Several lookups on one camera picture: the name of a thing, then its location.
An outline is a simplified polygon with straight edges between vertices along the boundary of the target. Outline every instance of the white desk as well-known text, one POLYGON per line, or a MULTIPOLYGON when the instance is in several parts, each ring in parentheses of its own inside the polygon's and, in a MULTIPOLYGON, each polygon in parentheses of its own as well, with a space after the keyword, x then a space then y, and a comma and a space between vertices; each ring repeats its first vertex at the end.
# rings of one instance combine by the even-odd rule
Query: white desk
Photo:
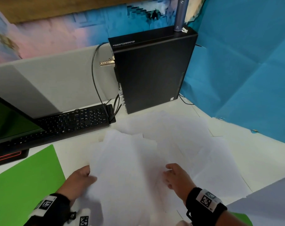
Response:
MULTIPOLYGON (((285 144, 265 137, 252 134, 250 130, 229 124, 215 118, 210 118, 196 106, 186 105, 180 99, 127 115, 125 107, 118 112, 116 119, 136 116, 150 111, 164 110, 179 116, 200 116, 208 120, 209 130, 213 136, 224 136, 230 146, 243 179, 255 192, 273 182, 285 177, 285 144)), ((54 142, 63 173, 67 178, 73 171, 88 165, 87 147, 91 143, 103 140, 107 129, 94 131, 77 137, 54 142)), ((49 144, 30 149, 29 156, 44 149, 49 144)), ((0 166, 0 173, 14 166, 20 161, 0 166)), ((229 204, 235 200, 223 200, 229 204)))

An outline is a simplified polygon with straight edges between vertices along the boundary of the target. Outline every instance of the hand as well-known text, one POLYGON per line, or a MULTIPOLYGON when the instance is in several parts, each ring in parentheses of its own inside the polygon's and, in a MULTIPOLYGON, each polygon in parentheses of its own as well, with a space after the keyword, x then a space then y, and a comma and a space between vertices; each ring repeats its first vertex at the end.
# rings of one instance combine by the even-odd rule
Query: hand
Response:
POLYGON ((163 172, 163 181, 169 189, 174 190, 177 196, 186 204, 189 193, 196 185, 193 183, 187 172, 177 163, 167 164, 168 171, 163 172))
POLYGON ((56 193, 62 194, 70 200, 70 206, 80 197, 85 190, 96 182, 97 177, 89 176, 90 167, 82 167, 73 172, 56 193))

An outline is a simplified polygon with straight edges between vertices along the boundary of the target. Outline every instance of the mural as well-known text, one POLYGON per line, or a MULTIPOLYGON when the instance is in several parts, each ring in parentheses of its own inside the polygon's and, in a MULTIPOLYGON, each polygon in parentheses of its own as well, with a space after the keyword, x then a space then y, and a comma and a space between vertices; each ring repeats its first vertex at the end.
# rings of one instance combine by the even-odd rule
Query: mural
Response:
MULTIPOLYGON (((108 38, 171 26, 178 0, 147 0, 10 24, 0 12, 0 64, 50 55, 108 41, 108 38)), ((186 22, 198 30, 205 0, 190 0, 186 22)))

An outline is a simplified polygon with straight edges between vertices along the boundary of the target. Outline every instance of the keyboard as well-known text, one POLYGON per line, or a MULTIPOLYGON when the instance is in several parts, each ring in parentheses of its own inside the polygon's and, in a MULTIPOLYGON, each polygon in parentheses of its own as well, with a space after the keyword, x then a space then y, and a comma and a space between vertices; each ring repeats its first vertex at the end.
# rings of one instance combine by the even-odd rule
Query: keyboard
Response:
MULTIPOLYGON (((113 106, 105 104, 104 106, 107 109, 108 115, 112 116, 114 113, 113 106)), ((3 150, 8 153, 22 151, 107 128, 114 122, 116 122, 115 118, 109 121, 102 105, 38 118, 35 119, 35 123, 43 128, 43 131, 0 143, 0 155, 3 154, 3 150)))

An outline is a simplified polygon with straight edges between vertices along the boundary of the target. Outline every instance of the black computer tower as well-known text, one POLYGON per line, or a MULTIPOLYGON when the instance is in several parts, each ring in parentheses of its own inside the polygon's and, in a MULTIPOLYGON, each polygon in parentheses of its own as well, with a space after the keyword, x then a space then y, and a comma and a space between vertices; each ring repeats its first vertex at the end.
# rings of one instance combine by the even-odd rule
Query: black computer tower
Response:
POLYGON ((173 28, 109 38, 128 114, 178 98, 198 34, 173 28))

